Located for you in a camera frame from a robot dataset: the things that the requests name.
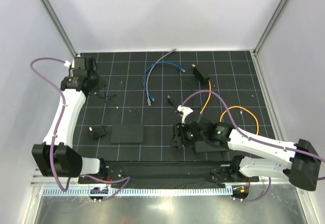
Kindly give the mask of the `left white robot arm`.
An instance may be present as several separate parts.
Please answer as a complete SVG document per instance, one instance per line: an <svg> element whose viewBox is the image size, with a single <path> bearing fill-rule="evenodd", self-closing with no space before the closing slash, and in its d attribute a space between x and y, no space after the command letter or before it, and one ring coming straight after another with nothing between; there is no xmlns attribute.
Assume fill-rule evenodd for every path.
<svg viewBox="0 0 325 224"><path fill-rule="evenodd" d="M106 181L108 172L102 158L82 157L73 149L73 136L79 113L90 94L98 93L106 82L96 72L92 57L76 56L73 62L62 61L69 69L60 86L56 86L41 73L60 94L60 101L53 123L41 144L35 144L32 155L46 177L79 177L89 175L95 183Z"/></svg>

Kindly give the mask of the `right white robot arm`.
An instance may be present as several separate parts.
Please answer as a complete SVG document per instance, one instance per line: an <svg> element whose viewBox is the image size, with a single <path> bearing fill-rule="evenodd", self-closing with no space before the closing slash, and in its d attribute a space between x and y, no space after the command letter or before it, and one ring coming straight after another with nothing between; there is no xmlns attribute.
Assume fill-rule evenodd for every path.
<svg viewBox="0 0 325 224"><path fill-rule="evenodd" d="M181 116L181 122L174 127L178 147L196 146L201 142L217 151L233 150L255 155L255 158L234 157L229 168L233 181L261 176L285 179L303 190L316 190L321 160L309 141L280 141L249 133L229 123L213 123L182 105L176 112Z"/></svg>

